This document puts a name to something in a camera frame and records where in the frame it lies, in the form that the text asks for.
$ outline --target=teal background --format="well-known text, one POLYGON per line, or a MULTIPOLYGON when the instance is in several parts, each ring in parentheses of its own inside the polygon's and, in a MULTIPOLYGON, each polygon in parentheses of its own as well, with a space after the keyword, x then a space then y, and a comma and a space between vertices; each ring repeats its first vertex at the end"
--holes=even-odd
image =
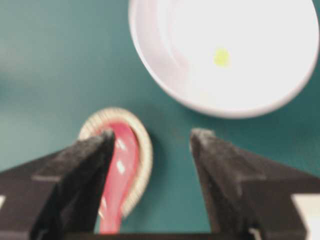
MULTIPOLYGON (((320 2, 314 3, 319 11, 320 2)), ((213 129, 240 147, 320 176, 319 77, 318 64, 301 94, 267 115, 209 117, 171 99, 148 74, 131 40, 128 1, 1 0, 0 170, 70 145, 89 115, 122 107, 150 133, 154 168, 121 231, 206 232, 191 128, 213 129)))

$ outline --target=white plastic part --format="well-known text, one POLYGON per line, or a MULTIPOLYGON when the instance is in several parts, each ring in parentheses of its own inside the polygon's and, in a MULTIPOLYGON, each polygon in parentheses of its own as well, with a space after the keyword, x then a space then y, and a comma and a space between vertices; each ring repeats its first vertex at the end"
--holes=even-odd
POLYGON ((129 25, 160 87, 214 116, 253 117, 285 105, 318 57, 312 0, 130 0, 129 25))
POLYGON ((319 240, 320 194, 294 194, 292 200, 307 229, 306 240, 319 240))
POLYGON ((6 197, 4 195, 0 195, 0 210, 5 203, 6 197))
POLYGON ((263 240, 259 229, 249 228, 249 233, 253 235, 254 240, 263 240))

